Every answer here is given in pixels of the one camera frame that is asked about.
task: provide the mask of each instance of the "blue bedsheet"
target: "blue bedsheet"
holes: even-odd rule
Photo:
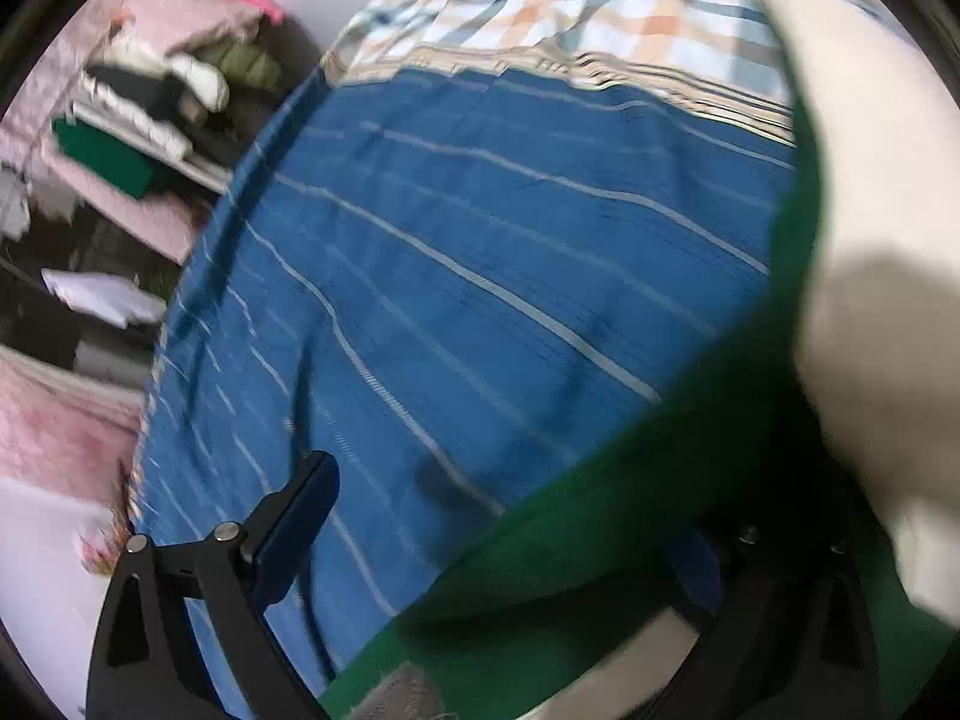
[[[324,449],[312,589],[268,613],[318,693],[493,519],[649,410],[765,287],[792,149],[519,71],[328,90],[261,135],[171,307],[141,528],[192,541]],[[195,623],[226,708],[245,713]]]

